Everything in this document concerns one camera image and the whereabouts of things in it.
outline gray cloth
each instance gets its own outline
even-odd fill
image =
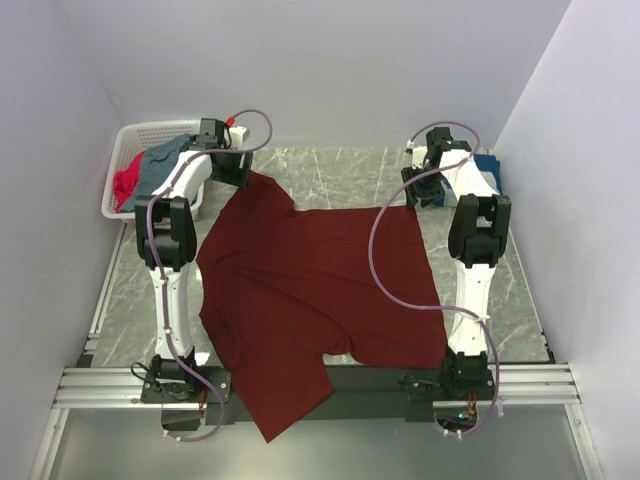
[[[180,135],[173,140],[151,147],[140,160],[139,180],[133,193],[120,208],[121,212],[133,212],[139,195],[151,195],[167,179],[178,163],[181,152],[191,144],[191,135]]]

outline blue cloth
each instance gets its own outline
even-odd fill
[[[474,155],[473,159],[481,172],[490,172],[496,181],[496,190],[502,193],[502,182],[500,181],[500,161],[494,155]]]
[[[188,150],[191,135],[180,135],[157,147],[151,147],[140,160],[139,180],[133,193],[120,208],[121,212],[133,212],[136,198],[151,195],[164,183],[178,163],[180,153]]]

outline red t-shirt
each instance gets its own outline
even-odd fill
[[[367,242],[378,208],[298,212],[269,177],[251,174],[202,244],[200,317],[267,441],[333,389],[323,353],[370,366],[438,368],[442,313],[396,305],[373,282]],[[400,298],[439,305],[415,212],[390,208],[376,268]]]

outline wire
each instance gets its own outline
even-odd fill
[[[204,418],[206,412],[204,410],[204,406],[207,401],[207,389],[203,388],[202,393],[200,394],[200,401],[198,402],[198,410],[200,411],[200,417]]]
[[[423,310],[423,311],[437,311],[437,310],[444,311],[444,310],[448,310],[448,311],[454,311],[454,312],[463,313],[464,315],[467,315],[467,317],[470,317],[472,320],[477,322],[480,325],[480,327],[482,328],[482,330],[483,330],[483,332],[484,332],[484,334],[485,334],[485,336],[487,338],[487,341],[489,342],[489,346],[491,347],[491,351],[493,352],[493,358],[494,358],[495,368],[496,368],[495,389],[494,389],[494,392],[493,392],[493,398],[491,400],[491,405],[489,405],[489,409],[488,409],[486,415],[484,415],[482,417],[482,419],[480,419],[480,421],[474,427],[470,428],[466,432],[462,432],[462,435],[467,435],[467,434],[476,432],[482,425],[484,425],[484,423],[493,414],[493,411],[496,408],[496,404],[498,403],[498,389],[499,389],[499,385],[500,385],[500,360],[498,359],[498,349],[496,348],[495,342],[493,341],[493,338],[491,337],[491,332],[489,331],[489,327],[487,327],[485,322],[482,321],[482,319],[480,318],[480,316],[478,314],[476,314],[475,312],[472,312],[471,310],[469,310],[467,308],[464,308],[464,307],[458,307],[456,305],[416,305],[416,304],[405,302],[404,300],[401,300],[400,298],[396,297],[393,293],[391,293],[389,290],[387,290],[387,288],[384,286],[384,284],[380,280],[380,277],[378,276],[378,272],[376,272],[376,267],[375,267],[375,263],[374,263],[374,260],[373,260],[373,244],[374,244],[374,240],[375,240],[375,237],[376,237],[376,232],[378,231],[378,226],[380,225],[380,220],[382,220],[382,217],[384,216],[386,211],[389,209],[389,207],[391,206],[393,201],[396,199],[396,197],[398,195],[400,195],[400,193],[402,193],[409,185],[412,185],[412,184],[422,180],[423,178],[429,177],[431,175],[435,175],[436,173],[444,172],[446,170],[453,170],[454,168],[461,167],[468,160],[470,160],[471,157],[473,157],[473,155],[475,155],[477,153],[477,151],[479,150],[479,148],[480,148],[480,135],[478,135],[478,132],[476,132],[473,128],[469,127],[468,125],[465,125],[464,123],[456,122],[456,121],[453,121],[453,120],[443,120],[443,121],[440,121],[440,122],[434,122],[434,123],[430,123],[428,125],[425,125],[424,127],[422,127],[420,130],[418,130],[411,137],[410,142],[413,142],[416,139],[416,137],[418,135],[420,135],[422,132],[424,132],[425,130],[427,130],[429,128],[432,128],[432,127],[435,127],[437,125],[442,125],[442,124],[456,125],[456,126],[462,127],[464,129],[466,129],[467,131],[471,132],[471,134],[475,137],[475,140],[476,140],[476,144],[474,145],[473,149],[471,150],[471,153],[469,153],[469,155],[467,157],[463,158],[462,160],[460,160],[458,163],[456,163],[454,165],[449,165],[448,167],[435,168],[433,170],[429,170],[427,172],[424,172],[424,173],[421,173],[419,175],[416,175],[415,177],[409,179],[407,182],[403,183],[394,192],[394,194],[391,195],[391,198],[389,199],[389,201],[387,201],[386,205],[384,205],[380,209],[380,212],[378,212],[378,216],[376,217],[375,221],[373,222],[373,226],[371,227],[371,234],[369,235],[368,257],[369,257],[369,269],[371,270],[371,275],[373,276],[373,280],[375,281],[375,283],[378,286],[378,288],[382,291],[382,293],[384,293],[393,302],[397,303],[398,305],[402,305],[403,307],[410,308],[412,310]]]
[[[145,377],[141,377],[140,375],[138,375],[138,374],[135,372],[135,370],[133,369],[133,367],[135,367],[135,366],[138,366],[138,367],[140,367],[141,369],[143,369],[143,370],[145,371],[145,373],[149,373],[149,369],[148,369],[147,367],[145,367],[145,366],[144,366],[142,363],[140,363],[140,362],[133,362],[133,363],[131,364],[131,368],[130,368],[130,370],[131,370],[131,375],[133,375],[134,377],[136,377],[136,378],[137,378],[137,379],[139,379],[139,380],[142,380],[143,382],[146,382],[146,381],[147,381],[147,379],[146,379]]]
[[[189,393],[189,391],[174,393],[171,390],[169,390],[168,388],[165,388],[164,391],[165,391],[165,393],[167,395],[169,395],[171,398],[173,398],[178,403],[192,402],[198,397],[198,395],[200,395],[200,392],[198,392],[197,390],[194,391],[194,392],[191,392],[191,393]]]
[[[223,146],[227,150],[231,148],[231,130],[230,130],[230,128],[231,127],[229,127],[229,124],[225,122],[225,124],[224,124],[225,136],[223,137]]]
[[[469,392],[469,410],[468,412],[471,415],[475,415],[476,412],[478,411],[477,407],[478,407],[478,399],[476,397],[476,389],[473,388],[470,392]]]
[[[266,140],[263,141],[257,147],[247,148],[243,150],[235,150],[234,151],[235,153],[251,153],[251,152],[260,150],[261,148],[266,146],[271,141],[271,138],[273,137],[273,124],[271,123],[271,119],[262,110],[258,110],[255,108],[247,108],[245,110],[240,110],[235,115],[232,115],[230,118],[235,120],[237,117],[245,113],[257,113],[258,115],[262,116],[262,118],[264,118],[265,121],[267,122],[267,125],[269,127],[269,133],[267,135]],[[157,195],[154,195],[153,198],[149,200],[149,205],[147,205],[146,221],[147,221],[147,235],[149,237],[149,247],[151,249],[153,260],[155,261],[157,268],[160,270],[160,279],[162,280],[162,288],[161,288],[162,318],[163,318],[163,324],[164,324],[164,333],[166,335],[166,340],[167,340],[167,346],[169,347],[169,351],[171,352],[171,355],[173,356],[176,363],[180,365],[180,367],[183,370],[185,370],[187,373],[195,377],[203,385],[205,385],[209,390],[211,390],[211,392],[213,392],[213,394],[216,396],[216,398],[220,402],[220,416],[218,418],[218,423],[213,427],[211,431],[196,437],[181,437],[175,434],[174,432],[167,432],[167,435],[182,442],[198,442],[200,440],[205,440],[215,435],[216,432],[220,430],[220,427],[222,427],[222,424],[224,423],[225,399],[222,396],[222,394],[218,391],[218,389],[215,388],[211,384],[211,382],[209,382],[209,380],[207,380],[205,377],[200,375],[198,372],[193,370],[191,367],[189,367],[186,363],[182,361],[182,359],[178,356],[178,352],[176,351],[175,345],[173,344],[173,341],[171,339],[171,325],[169,323],[169,292],[168,292],[168,286],[167,286],[167,276],[165,275],[164,265],[162,264],[162,260],[160,259],[160,254],[158,253],[158,246],[156,244],[155,237],[153,236],[153,215],[152,215],[153,207],[158,202],[158,200],[160,200],[162,197],[164,197],[173,189],[173,187],[176,185],[176,183],[178,182],[179,178],[182,176],[186,168],[196,158],[199,158],[203,155],[210,155],[212,153],[226,153],[226,152],[227,150],[223,148],[212,148],[209,150],[201,150],[199,152],[195,152],[180,166],[176,174],[173,176],[173,178],[169,182],[169,186],[162,192],[158,193]]]
[[[436,419],[437,420],[443,420],[445,422],[458,424],[458,425],[463,425],[465,427],[471,427],[471,428],[473,428],[474,426],[477,425],[477,423],[475,421],[473,421],[473,420],[467,420],[467,419],[464,419],[464,418],[458,418],[458,417],[456,417],[454,415],[438,415],[436,417]]]

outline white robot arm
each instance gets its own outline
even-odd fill
[[[407,191],[407,203],[421,199],[421,193],[428,201],[441,195],[442,177],[451,186],[458,200],[449,235],[449,251],[454,257],[457,272],[455,305],[475,312],[480,321],[486,322],[491,280],[506,246],[511,204],[508,197],[500,195],[486,182],[473,157],[461,166],[451,168],[467,158],[470,149],[466,142],[453,140],[448,128],[432,130],[427,135],[427,144],[412,149],[411,169],[405,169],[403,177],[406,179],[422,173],[425,168],[442,169],[441,177],[433,176],[429,185],[422,185],[422,191]],[[482,327],[458,311],[448,344],[455,354],[478,356],[487,352]]]
[[[190,150],[187,150],[186,152],[182,152],[180,154],[178,162],[167,177],[167,180],[153,192],[152,196],[164,192],[167,188],[170,188],[170,193],[165,195],[165,197],[163,198],[163,200],[165,200],[167,204],[170,204],[172,199],[186,199],[185,203],[187,205],[191,205],[195,196],[197,195],[198,189],[209,178],[215,179],[216,176],[225,177],[227,183],[244,186],[241,184],[246,183],[246,178],[248,176],[250,168],[251,156],[246,154],[234,155],[233,150],[242,149],[245,140],[249,136],[249,131],[241,126],[228,128],[228,136],[230,138],[231,144],[229,149],[230,153],[228,156],[223,156],[222,158],[217,156],[216,158],[213,158],[210,155],[203,155],[191,162],[188,162],[188,160],[196,151],[205,148],[215,148],[219,145],[219,143],[222,142],[220,138],[214,140],[213,144],[208,143],[211,142],[211,138],[207,140],[199,140],[199,137],[204,137],[205,135],[207,135],[204,133],[205,130],[214,130],[216,122],[220,123],[220,121],[218,120],[211,119],[203,119],[202,122],[201,135],[196,137],[197,140],[191,146]],[[171,187],[172,179],[177,176],[178,172],[181,169],[183,171],[179,175],[178,181],[173,187]],[[189,245],[189,247],[193,247],[193,249],[195,248],[195,244],[192,241],[187,241],[185,243],[192,243],[193,245]],[[193,258],[187,258],[186,260],[187,261],[180,262],[180,264],[178,265],[166,265],[167,268],[165,268],[165,277],[168,291],[167,308],[169,311],[169,328],[171,329],[170,337],[175,352],[178,356],[183,358],[190,357],[193,354],[194,350],[193,341],[191,339],[191,332],[189,330],[189,322],[187,321],[187,279]],[[169,349],[169,346],[167,345],[167,335],[165,334],[166,327],[163,318],[163,279],[161,278],[159,268],[154,268],[153,266],[151,266],[150,274],[155,292],[156,322],[158,327],[155,352],[156,355],[159,355],[162,359],[172,360],[174,357]]]

